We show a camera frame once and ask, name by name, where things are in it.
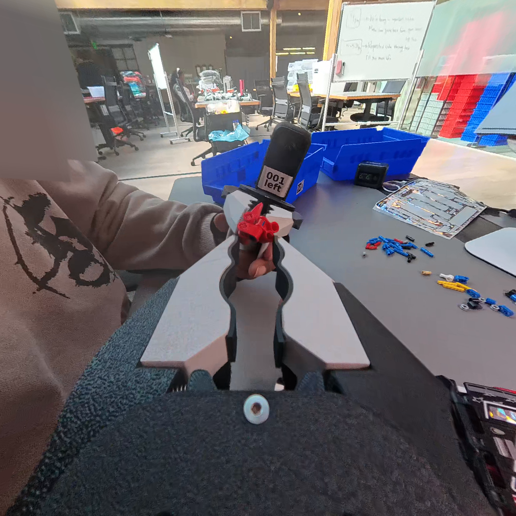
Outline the wooden table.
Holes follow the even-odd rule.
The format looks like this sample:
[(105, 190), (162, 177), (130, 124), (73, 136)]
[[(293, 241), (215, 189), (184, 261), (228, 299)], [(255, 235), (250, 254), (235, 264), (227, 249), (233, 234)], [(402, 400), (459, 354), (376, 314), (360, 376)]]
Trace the wooden table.
[(333, 94), (330, 93), (328, 99), (342, 102), (356, 101), (361, 104), (364, 104), (364, 111), (362, 113), (362, 118), (359, 121), (365, 122), (373, 122), (376, 120), (376, 115), (371, 114), (371, 106), (372, 104), (383, 103), (385, 107), (388, 106), (390, 100), (397, 99), (401, 96), (401, 94), (395, 93), (384, 93), (384, 92), (344, 92), (342, 94)]

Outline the pile of blue brick pins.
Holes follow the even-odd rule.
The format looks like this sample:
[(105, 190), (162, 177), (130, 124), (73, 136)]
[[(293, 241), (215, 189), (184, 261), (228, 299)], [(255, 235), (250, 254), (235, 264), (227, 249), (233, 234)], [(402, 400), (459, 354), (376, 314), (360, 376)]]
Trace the pile of blue brick pins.
[(381, 250), (385, 256), (401, 256), (407, 263), (416, 261), (420, 255), (424, 255), (430, 259), (435, 254), (430, 250), (434, 242), (428, 242), (421, 246), (416, 244), (416, 240), (412, 236), (404, 236), (403, 238), (390, 238), (382, 235), (370, 238), (366, 244), (364, 251)]

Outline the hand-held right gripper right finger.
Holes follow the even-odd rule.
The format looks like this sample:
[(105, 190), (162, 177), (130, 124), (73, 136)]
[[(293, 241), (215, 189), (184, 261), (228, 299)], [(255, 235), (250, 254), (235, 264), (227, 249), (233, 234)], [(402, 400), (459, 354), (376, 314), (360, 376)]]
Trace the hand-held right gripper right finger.
[(361, 370), (370, 360), (335, 283), (282, 238), (274, 242), (275, 289), (281, 302), (274, 332), (276, 367)]

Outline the red brick assembly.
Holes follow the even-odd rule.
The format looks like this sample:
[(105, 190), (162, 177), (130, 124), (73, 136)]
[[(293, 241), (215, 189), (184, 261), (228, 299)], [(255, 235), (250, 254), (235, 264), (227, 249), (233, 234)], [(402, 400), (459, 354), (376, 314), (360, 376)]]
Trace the red brick assembly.
[(270, 221), (262, 215), (263, 203), (258, 203), (253, 209), (244, 212), (237, 223), (237, 234), (245, 245), (249, 243), (271, 243), (280, 227), (276, 221)]

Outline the stack of red bins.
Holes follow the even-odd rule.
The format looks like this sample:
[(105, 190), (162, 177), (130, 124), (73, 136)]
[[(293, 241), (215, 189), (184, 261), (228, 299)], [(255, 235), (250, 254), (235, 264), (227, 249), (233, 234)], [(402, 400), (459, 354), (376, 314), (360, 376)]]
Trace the stack of red bins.
[(443, 101), (431, 136), (460, 138), (480, 100), (490, 74), (438, 76), (432, 88)]

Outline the holographic sticker sheet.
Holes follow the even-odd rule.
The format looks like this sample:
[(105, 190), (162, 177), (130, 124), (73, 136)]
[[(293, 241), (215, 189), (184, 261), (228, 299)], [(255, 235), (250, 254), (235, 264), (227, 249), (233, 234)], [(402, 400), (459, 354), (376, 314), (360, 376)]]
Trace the holographic sticker sheet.
[(389, 193), (373, 210), (433, 235), (452, 239), (486, 208), (459, 187), (417, 178)]

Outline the black desk socket box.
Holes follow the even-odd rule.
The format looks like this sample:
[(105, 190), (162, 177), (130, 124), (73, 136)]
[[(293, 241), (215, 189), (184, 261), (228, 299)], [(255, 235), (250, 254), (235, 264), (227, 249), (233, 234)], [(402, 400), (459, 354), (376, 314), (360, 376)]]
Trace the black desk socket box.
[(356, 186), (383, 190), (386, 173), (389, 170), (387, 163), (371, 161), (360, 162), (357, 166), (353, 184)]

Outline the black box with teal cloth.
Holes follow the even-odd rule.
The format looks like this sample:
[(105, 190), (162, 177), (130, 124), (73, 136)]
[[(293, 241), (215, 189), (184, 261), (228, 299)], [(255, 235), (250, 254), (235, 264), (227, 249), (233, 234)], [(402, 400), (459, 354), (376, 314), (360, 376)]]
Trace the black box with teal cloth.
[(242, 122), (242, 111), (231, 113), (206, 113), (206, 136), (212, 155), (222, 154), (246, 145), (250, 131)]

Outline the blue tagged plastic bin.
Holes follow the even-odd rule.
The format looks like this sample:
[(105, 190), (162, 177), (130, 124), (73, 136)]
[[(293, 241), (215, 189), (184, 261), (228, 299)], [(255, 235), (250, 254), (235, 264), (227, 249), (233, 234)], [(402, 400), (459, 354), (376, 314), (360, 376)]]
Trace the blue tagged plastic bin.
[[(245, 184), (254, 186), (261, 171), (269, 139), (253, 142), (222, 154), (204, 159), (201, 163), (202, 187), (206, 195), (223, 205), (224, 186)], [(311, 144), (297, 174), (286, 202), (294, 204), (297, 198), (312, 188), (319, 176), (325, 145)]]

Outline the cluster of blue black bricks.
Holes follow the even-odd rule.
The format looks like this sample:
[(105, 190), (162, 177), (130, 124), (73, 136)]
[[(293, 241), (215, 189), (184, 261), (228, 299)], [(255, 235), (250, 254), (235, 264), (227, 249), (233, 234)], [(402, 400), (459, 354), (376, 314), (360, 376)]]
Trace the cluster of blue black bricks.
[(462, 311), (477, 312), (486, 308), (493, 312), (502, 314), (507, 318), (515, 318), (515, 308), (512, 308), (510, 305), (503, 304), (497, 298), (484, 295), (477, 288), (469, 286), (468, 283), (457, 280), (455, 280), (455, 282), (467, 285), (469, 288), (466, 292), (459, 292), (465, 296), (465, 300), (458, 305)]

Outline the toy brick race car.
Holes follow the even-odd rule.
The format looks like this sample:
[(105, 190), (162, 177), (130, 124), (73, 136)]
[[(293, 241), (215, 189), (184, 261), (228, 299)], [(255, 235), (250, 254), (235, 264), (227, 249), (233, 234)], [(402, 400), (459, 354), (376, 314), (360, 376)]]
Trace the toy brick race car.
[(437, 376), (449, 391), (461, 453), (497, 515), (515, 515), (515, 390)]

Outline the small rolling whiteboard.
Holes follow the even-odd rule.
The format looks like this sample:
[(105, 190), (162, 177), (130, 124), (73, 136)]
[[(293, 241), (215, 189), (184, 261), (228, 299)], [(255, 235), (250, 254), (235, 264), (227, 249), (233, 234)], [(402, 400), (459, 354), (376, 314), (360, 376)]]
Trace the small rolling whiteboard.
[[(166, 130), (160, 133), (160, 137), (162, 139), (168, 137), (171, 145), (173, 145), (175, 142), (190, 142), (191, 139), (188, 136), (181, 135), (177, 126), (177, 118), (173, 104), (171, 88), (168, 75), (164, 69), (164, 64), (160, 53), (160, 46), (158, 43), (154, 44), (154, 46), (148, 50), (148, 57), (151, 62), (154, 84), (157, 89), (158, 99), (166, 126)], [(169, 109), (166, 109), (163, 98), (163, 91), (166, 92)]]

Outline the grey desk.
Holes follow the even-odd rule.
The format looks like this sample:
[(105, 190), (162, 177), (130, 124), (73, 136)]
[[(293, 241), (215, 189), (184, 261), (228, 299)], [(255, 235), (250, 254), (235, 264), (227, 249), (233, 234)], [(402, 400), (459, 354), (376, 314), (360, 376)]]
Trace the grey desk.
[[(515, 318), (484, 308), (464, 312), (465, 296), (437, 284), (440, 273), (469, 277), (468, 285), (515, 308), (504, 292), (515, 278), (470, 255), (456, 238), (432, 237), (373, 210), (381, 193), (323, 174), (296, 202), (303, 217), (290, 243), (335, 282), (341, 283), (433, 375), (515, 390)], [(407, 263), (401, 256), (367, 251), (382, 235), (412, 236), (435, 244), (435, 257)], [(432, 272), (421, 275), (422, 270)]]

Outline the stack of clear storage boxes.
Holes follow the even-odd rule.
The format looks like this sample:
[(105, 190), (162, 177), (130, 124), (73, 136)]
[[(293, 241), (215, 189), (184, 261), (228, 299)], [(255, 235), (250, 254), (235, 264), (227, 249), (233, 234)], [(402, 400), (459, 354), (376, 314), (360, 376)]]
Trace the stack of clear storage boxes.
[(331, 60), (304, 59), (293, 61), (287, 67), (287, 91), (298, 91), (298, 75), (306, 74), (312, 93), (326, 91), (330, 77)]

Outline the large rolling whiteboard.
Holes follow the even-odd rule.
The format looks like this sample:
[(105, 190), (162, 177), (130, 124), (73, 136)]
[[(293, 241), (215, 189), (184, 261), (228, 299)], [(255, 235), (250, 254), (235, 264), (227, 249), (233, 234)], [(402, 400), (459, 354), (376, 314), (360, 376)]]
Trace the large rolling whiteboard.
[(404, 103), (395, 121), (401, 128), (416, 86), (423, 43), (436, 1), (352, 3), (330, 1), (323, 60), (329, 61), (322, 94), (326, 122), (330, 94), (338, 82), (405, 81)]

